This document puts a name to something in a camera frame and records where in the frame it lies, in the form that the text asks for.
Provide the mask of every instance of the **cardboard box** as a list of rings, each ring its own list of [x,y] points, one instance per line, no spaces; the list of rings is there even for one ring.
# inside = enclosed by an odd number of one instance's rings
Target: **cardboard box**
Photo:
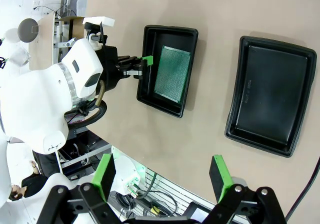
[[[85,25],[83,25],[84,17],[82,16],[66,16],[59,21],[69,22],[69,40],[72,38],[81,39],[85,36]]]

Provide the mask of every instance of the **black shirt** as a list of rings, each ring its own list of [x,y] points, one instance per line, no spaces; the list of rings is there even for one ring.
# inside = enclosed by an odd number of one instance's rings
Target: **black shirt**
[[[22,180],[21,186],[26,187],[24,197],[28,198],[37,194],[46,184],[47,177],[41,174],[32,173],[32,175]]]

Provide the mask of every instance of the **table surface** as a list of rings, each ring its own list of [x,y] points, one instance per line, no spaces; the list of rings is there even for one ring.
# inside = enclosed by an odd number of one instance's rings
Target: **table surface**
[[[187,102],[181,119],[136,99],[138,80],[120,80],[105,93],[104,117],[89,129],[138,162],[215,202],[209,178],[212,155],[222,154],[232,176],[255,190],[274,189],[286,215],[319,158],[318,73],[291,158],[225,137],[235,86],[241,36],[275,39],[320,53],[320,0],[88,0],[86,16],[115,19],[104,28],[118,55],[141,56],[144,27],[166,25],[199,32]],[[319,223],[320,177],[290,219]]]
[[[54,62],[54,28],[55,12],[51,12],[38,21],[39,33],[35,40],[29,43],[29,68],[43,70]]]

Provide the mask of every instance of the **black tray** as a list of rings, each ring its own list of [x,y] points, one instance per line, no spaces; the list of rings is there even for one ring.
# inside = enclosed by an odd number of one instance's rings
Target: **black tray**
[[[225,135],[240,143],[291,157],[315,76],[314,50],[243,36]]]
[[[175,117],[181,118],[183,116],[197,40],[198,31],[193,28],[162,25],[147,25],[144,28],[142,56],[153,56],[153,65],[148,66],[143,80],[139,80],[136,95],[138,101]],[[180,103],[154,93],[163,46],[191,53]]]

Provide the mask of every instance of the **screw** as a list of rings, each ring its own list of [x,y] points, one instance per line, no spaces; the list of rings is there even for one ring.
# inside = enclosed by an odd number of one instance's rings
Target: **screw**
[[[83,187],[83,190],[85,190],[85,191],[88,191],[90,189],[90,186],[89,185],[85,185],[84,187]]]
[[[235,190],[237,193],[239,193],[239,192],[242,191],[242,188],[241,188],[241,186],[237,185],[237,186],[234,188],[234,190]]]
[[[268,194],[268,190],[267,189],[262,189],[261,194],[264,195],[264,196],[267,195]]]

